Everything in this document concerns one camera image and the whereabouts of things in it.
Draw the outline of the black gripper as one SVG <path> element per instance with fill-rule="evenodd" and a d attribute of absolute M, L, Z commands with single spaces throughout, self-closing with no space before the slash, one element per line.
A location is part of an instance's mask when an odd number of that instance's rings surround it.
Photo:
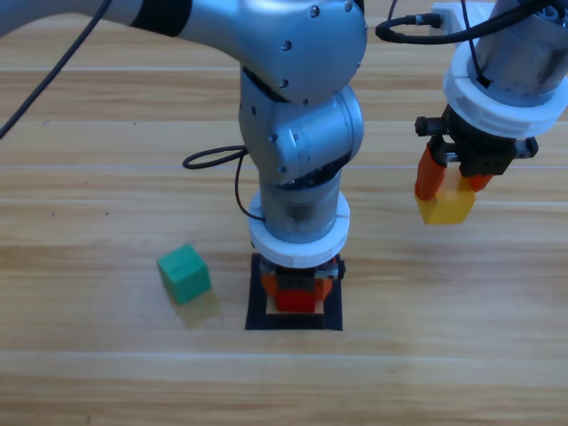
<path fill-rule="evenodd" d="M 310 289 L 310 308 L 315 311 L 333 288 L 335 280 L 345 274 L 345 262 L 339 255 L 324 264 L 307 268 L 293 269 L 276 265 L 260 257 L 261 285 L 272 309 L 277 308 L 278 289 Z"/>
<path fill-rule="evenodd" d="M 419 200 L 435 197 L 444 181 L 447 164 L 458 162 L 474 192 L 486 188 L 493 176 L 504 174 L 515 159 L 533 158 L 539 151 L 536 138 L 505 138 L 477 129 L 450 106 L 439 117 L 419 116 L 418 136 L 429 143 L 418 163 L 414 194 Z"/>

